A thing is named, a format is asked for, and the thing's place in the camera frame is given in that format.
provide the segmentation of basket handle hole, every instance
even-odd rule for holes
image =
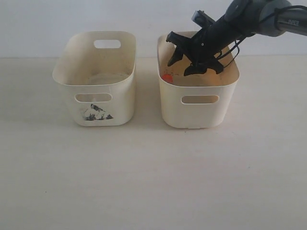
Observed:
[[[77,94],[75,96],[78,102],[92,103],[92,102],[109,102],[112,100],[112,95],[109,93],[94,93],[94,94]]]
[[[121,47],[119,40],[96,40],[94,46],[97,49],[118,49]]]
[[[213,104],[219,100],[216,95],[184,96],[181,98],[183,104]]]

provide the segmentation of white tabletop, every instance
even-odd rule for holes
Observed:
[[[1,230],[304,230],[307,56],[238,57],[224,122],[161,117],[155,58],[119,127],[71,119],[54,59],[0,59]]]

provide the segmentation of white wall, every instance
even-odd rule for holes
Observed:
[[[231,0],[0,0],[0,57],[57,57],[68,39],[83,31],[125,30],[138,40],[139,56],[155,56],[159,35],[198,30],[195,10],[214,19]],[[306,0],[292,0],[307,5]],[[307,54],[307,37],[255,36],[241,54]]]

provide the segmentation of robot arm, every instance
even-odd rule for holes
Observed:
[[[171,32],[166,39],[176,46],[168,66],[180,61],[183,55],[191,61],[185,76],[203,74],[207,69],[221,73],[224,66],[219,60],[248,37],[257,34],[277,37],[285,32],[307,35],[307,7],[292,6],[288,0],[234,0],[217,21],[203,11],[195,12],[192,20],[201,27],[192,38]],[[222,54],[233,42],[234,48]]]

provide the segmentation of plastic storage bin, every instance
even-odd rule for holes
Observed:
[[[56,63],[53,79],[76,123],[87,127],[119,126],[134,114],[135,68],[134,35],[86,32],[69,40]]]
[[[196,32],[179,32],[192,37]],[[220,125],[226,115],[239,70],[233,61],[224,72],[216,74],[208,69],[205,74],[183,76],[190,61],[184,56],[182,61],[171,67],[167,66],[175,47],[167,43],[166,35],[158,40],[158,71],[161,96],[162,117],[175,128],[211,128]],[[233,59],[229,54],[221,63],[226,66]]]

